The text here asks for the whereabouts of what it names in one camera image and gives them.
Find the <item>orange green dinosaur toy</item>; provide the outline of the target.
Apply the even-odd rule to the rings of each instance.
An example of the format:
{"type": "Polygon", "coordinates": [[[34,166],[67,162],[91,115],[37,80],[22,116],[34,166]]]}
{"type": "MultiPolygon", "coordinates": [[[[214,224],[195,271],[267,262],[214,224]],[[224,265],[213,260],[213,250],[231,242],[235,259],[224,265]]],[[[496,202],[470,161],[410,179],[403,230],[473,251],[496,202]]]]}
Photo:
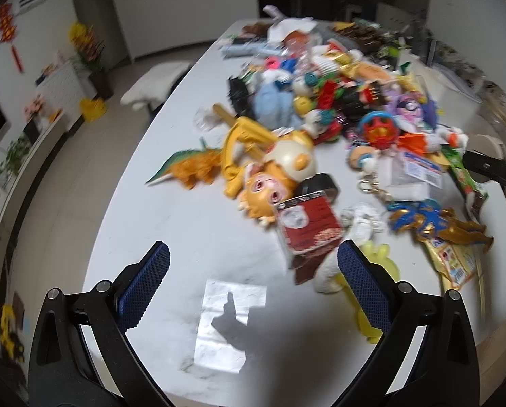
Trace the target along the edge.
{"type": "Polygon", "coordinates": [[[146,181],[146,185],[162,182],[167,177],[177,179],[187,189],[192,189],[197,182],[212,184],[221,169],[222,151],[206,148],[189,149],[173,153],[146,181]]]}

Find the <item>red snack packet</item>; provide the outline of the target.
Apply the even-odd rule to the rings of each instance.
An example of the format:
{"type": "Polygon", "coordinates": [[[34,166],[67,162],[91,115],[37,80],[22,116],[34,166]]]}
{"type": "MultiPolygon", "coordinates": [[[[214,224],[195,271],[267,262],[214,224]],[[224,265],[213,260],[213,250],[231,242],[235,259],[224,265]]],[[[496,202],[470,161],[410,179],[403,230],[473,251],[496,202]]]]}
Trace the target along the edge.
{"type": "Polygon", "coordinates": [[[274,208],[282,247],[290,258],[315,255],[328,245],[338,245],[343,228],[324,191],[280,202],[274,208]]]}

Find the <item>blue dinosaur toy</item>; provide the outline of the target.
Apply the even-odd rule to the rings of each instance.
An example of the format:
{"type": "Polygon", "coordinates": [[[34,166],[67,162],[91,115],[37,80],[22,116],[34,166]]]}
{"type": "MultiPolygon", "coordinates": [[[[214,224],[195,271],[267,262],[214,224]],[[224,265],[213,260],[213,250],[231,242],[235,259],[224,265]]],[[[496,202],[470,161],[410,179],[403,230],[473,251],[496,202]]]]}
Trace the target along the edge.
{"type": "Polygon", "coordinates": [[[422,108],[423,122],[432,130],[438,127],[438,109],[436,102],[428,96],[421,97],[420,104],[422,108]]]}

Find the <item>red blue rattle toy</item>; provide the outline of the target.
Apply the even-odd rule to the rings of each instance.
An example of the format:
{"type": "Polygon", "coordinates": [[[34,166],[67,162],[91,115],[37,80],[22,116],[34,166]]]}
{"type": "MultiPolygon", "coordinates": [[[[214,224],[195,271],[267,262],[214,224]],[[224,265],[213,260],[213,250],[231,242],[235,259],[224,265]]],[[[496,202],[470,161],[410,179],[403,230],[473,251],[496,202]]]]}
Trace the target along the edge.
{"type": "Polygon", "coordinates": [[[358,123],[357,131],[363,141],[379,150],[390,148],[400,134],[400,128],[393,116],[382,110],[372,111],[363,116],[358,123]]]}

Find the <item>yellow flower plant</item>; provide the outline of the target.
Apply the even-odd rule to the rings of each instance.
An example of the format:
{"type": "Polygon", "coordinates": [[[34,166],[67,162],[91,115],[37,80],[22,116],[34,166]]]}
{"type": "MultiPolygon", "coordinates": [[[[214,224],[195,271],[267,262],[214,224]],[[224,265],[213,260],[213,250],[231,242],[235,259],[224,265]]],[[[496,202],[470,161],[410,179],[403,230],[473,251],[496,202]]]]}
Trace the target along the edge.
{"type": "Polygon", "coordinates": [[[104,42],[98,40],[94,28],[75,22],[69,28],[68,36],[82,64],[92,73],[100,72],[103,68],[101,55],[104,42]]]}

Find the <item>white padded bench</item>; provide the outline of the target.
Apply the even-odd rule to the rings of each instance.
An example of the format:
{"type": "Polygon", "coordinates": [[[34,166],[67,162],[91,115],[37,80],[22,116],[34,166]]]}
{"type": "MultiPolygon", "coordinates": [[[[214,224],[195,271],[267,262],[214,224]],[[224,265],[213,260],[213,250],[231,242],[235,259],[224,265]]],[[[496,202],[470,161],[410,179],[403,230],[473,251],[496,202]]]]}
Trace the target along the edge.
{"type": "Polygon", "coordinates": [[[190,61],[162,62],[154,65],[124,93],[120,104],[131,106],[134,110],[152,109],[154,106],[162,105],[192,66],[193,63],[190,61]]]}

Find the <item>yellow stool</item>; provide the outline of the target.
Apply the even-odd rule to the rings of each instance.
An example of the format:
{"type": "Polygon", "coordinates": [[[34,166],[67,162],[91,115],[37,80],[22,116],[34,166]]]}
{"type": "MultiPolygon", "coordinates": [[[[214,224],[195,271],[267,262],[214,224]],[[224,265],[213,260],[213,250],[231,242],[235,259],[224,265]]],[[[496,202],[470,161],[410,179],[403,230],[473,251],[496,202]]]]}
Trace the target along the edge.
{"type": "Polygon", "coordinates": [[[93,122],[102,118],[108,110],[102,98],[83,98],[80,101],[80,109],[82,111],[82,117],[86,122],[93,122]]]}

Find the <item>blue gold action figure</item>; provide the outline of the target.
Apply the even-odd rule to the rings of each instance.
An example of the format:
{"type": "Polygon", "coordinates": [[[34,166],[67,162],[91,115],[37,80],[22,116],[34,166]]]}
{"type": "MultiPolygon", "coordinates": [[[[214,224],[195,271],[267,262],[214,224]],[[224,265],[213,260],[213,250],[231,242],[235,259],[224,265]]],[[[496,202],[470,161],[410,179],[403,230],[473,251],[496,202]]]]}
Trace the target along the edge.
{"type": "Polygon", "coordinates": [[[485,252],[494,244],[494,238],[487,236],[486,225],[456,219],[452,208],[442,208],[434,199],[394,202],[387,210],[390,229],[411,231],[418,241],[440,239],[454,245],[483,245],[485,252]]]}

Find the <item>light blue plush toy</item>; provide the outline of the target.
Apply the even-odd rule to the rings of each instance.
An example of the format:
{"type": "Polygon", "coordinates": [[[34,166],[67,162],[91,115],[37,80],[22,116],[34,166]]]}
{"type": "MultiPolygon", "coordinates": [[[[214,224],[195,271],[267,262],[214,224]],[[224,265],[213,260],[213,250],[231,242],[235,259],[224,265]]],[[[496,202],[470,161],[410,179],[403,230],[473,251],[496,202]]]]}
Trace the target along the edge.
{"type": "Polygon", "coordinates": [[[274,84],[262,85],[253,97],[255,120],[270,131],[278,128],[298,130],[303,121],[294,109],[293,100],[292,92],[280,90],[274,84]]]}

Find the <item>yellow toy gun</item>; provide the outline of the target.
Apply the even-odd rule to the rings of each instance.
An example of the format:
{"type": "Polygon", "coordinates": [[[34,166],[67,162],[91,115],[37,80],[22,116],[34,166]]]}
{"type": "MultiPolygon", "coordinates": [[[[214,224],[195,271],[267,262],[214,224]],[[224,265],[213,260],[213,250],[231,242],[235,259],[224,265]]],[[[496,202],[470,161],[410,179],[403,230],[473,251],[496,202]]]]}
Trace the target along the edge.
{"type": "Polygon", "coordinates": [[[235,163],[235,144],[241,144],[245,153],[261,162],[266,150],[278,140],[277,136],[258,122],[246,117],[238,118],[224,140],[221,153],[221,173],[225,180],[224,194],[235,199],[244,185],[245,167],[235,163]]]}

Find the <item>orange monkey doll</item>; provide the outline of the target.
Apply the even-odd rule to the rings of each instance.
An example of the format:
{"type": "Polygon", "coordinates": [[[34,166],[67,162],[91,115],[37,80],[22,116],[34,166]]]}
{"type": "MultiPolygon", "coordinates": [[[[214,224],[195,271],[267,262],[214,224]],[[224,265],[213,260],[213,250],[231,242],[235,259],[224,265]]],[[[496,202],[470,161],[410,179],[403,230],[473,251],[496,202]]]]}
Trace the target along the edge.
{"type": "Polygon", "coordinates": [[[263,227],[276,221],[274,208],[293,196],[297,182],[274,162],[245,166],[244,187],[239,193],[238,209],[263,227]]]}

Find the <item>purple plush toy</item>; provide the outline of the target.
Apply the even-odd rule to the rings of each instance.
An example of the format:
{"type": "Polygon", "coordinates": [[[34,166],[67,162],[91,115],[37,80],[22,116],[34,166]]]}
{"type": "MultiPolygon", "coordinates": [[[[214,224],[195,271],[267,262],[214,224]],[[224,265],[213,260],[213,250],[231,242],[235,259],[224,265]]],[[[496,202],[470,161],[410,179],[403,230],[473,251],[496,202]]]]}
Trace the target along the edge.
{"type": "Polygon", "coordinates": [[[385,111],[389,113],[398,128],[408,133],[424,130],[423,108],[411,93],[404,93],[395,85],[383,91],[385,111]]]}

